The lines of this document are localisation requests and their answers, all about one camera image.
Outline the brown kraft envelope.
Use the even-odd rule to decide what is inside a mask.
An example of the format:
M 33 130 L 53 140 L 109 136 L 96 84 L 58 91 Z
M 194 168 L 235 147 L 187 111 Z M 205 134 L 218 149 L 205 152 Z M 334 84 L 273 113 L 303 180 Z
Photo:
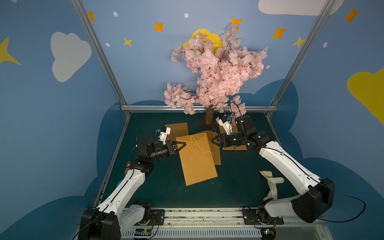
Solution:
M 179 152 L 186 186 L 218 176 L 206 133 L 177 137 L 187 145 Z
M 166 127 L 171 129 L 170 134 L 167 136 L 167 141 L 176 141 L 177 137 L 189 135 L 187 123 L 169 124 Z
M 199 133 L 206 133 L 207 134 L 210 150 L 211 150 L 211 152 L 213 154 L 214 163 L 215 163 L 215 165 L 219 165 L 220 166 L 222 164 L 221 154 L 220 154 L 220 147 L 218 147 L 217 145 L 212 143 L 212 139 L 217 137 L 219 134 L 216 132 L 216 130 L 201 131 Z

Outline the brown kraft file bag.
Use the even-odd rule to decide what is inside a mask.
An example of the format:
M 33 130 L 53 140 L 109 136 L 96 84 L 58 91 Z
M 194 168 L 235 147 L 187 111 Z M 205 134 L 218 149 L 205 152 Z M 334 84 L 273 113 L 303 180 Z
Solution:
M 221 134 L 226 134 L 225 129 L 222 126 L 219 126 L 220 133 Z M 234 133 L 238 133 L 238 128 L 235 124 L 232 124 L 232 130 Z M 240 145 L 240 146 L 231 146 L 227 148 L 222 148 L 223 151 L 247 151 L 247 146 L 246 145 Z

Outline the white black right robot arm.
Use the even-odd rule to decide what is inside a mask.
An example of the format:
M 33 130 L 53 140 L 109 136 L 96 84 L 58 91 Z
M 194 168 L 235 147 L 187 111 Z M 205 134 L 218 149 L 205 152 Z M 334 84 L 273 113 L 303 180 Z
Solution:
M 245 145 L 270 162 L 294 186 L 298 195 L 276 199 L 268 197 L 258 206 L 259 222 L 272 224 L 279 217 L 298 217 L 313 223 L 333 205 L 335 184 L 322 180 L 289 155 L 267 132 L 258 132 L 251 117 L 244 115 L 231 121 L 224 116 L 218 124 L 225 131 L 212 139 L 221 148 Z

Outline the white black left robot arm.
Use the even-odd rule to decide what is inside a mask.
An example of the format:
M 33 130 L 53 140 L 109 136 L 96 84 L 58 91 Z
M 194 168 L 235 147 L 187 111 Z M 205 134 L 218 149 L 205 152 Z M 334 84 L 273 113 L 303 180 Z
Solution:
M 147 224 L 151 217 L 149 203 L 136 201 L 128 210 L 125 210 L 125 207 L 153 171 L 155 160 L 171 157 L 186 145 L 186 142 L 143 137 L 136 145 L 138 154 L 131 160 L 124 179 L 97 207 L 85 210 L 81 217 L 80 229 L 73 238 L 119 240 L 122 234 L 135 224 L 140 222 Z

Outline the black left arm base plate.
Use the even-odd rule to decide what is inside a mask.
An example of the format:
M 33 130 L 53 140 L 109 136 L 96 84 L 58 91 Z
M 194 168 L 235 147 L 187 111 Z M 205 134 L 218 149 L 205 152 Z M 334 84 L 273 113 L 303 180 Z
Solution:
M 165 221 L 164 209 L 151 209 L 151 213 L 148 218 L 136 223 L 135 226 L 163 226 Z

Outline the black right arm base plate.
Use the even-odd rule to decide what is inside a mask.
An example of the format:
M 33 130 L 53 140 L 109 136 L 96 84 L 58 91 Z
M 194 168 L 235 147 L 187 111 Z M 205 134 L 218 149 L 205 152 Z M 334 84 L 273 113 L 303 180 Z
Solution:
M 282 217 L 273 218 L 263 209 L 243 208 L 241 210 L 245 225 L 283 225 Z

